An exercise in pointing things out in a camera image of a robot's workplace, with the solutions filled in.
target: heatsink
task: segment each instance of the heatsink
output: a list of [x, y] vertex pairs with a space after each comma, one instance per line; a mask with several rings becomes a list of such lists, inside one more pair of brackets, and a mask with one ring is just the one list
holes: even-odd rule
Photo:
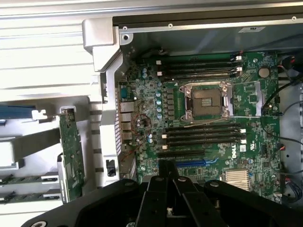
[[243, 190], [250, 190], [249, 176], [247, 169], [231, 169], [225, 172], [225, 182]]

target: label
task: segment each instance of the label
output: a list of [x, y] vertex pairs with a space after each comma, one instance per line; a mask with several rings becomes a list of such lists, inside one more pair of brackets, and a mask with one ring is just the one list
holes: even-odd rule
[[242, 28], [239, 33], [246, 33], [246, 32], [260, 32], [264, 29], [265, 27], [244, 27]]
[[250, 150], [255, 150], [255, 144], [254, 143], [250, 144]]
[[246, 152], [246, 145], [245, 144], [240, 145], [240, 152]]
[[237, 152], [236, 152], [236, 145], [232, 145], [232, 158], [237, 157]]

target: motherboard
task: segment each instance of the motherboard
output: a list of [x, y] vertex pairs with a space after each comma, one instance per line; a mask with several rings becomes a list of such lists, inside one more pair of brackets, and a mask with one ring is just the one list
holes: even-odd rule
[[279, 97], [263, 106], [277, 89], [274, 52], [137, 60], [118, 84], [121, 162], [135, 155], [139, 182], [170, 159], [201, 185], [221, 180], [280, 202]]

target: metal bracket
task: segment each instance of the metal bracket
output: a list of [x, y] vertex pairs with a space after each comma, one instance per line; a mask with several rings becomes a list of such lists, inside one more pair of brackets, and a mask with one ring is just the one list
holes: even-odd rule
[[201, 82], [201, 83], [190, 83], [183, 85], [179, 88], [179, 91], [184, 93], [185, 97], [185, 115], [181, 116], [181, 121], [184, 122], [198, 122], [193, 118], [192, 111], [187, 109], [188, 99], [191, 99], [191, 90], [196, 86], [207, 86], [207, 85], [219, 85], [221, 88], [221, 94], [223, 98], [222, 103], [222, 117], [233, 116], [233, 105], [231, 103], [232, 99], [232, 85], [228, 82], [218, 81], [218, 82]]
[[120, 50], [119, 28], [111, 17], [87, 19], [82, 22], [83, 46], [93, 55], [96, 72], [105, 72]]

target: blue pcie slot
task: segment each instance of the blue pcie slot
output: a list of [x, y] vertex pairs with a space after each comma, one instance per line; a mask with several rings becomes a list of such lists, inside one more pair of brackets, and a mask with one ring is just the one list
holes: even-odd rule
[[206, 166], [207, 164], [216, 163], [218, 158], [214, 160], [205, 161], [202, 160], [193, 160], [193, 161], [185, 161], [185, 162], [176, 162], [177, 167], [187, 167], [187, 166]]
[[187, 167], [187, 166], [206, 166], [206, 161], [196, 160], [196, 161], [186, 161], [186, 162], [176, 162], [177, 167]]

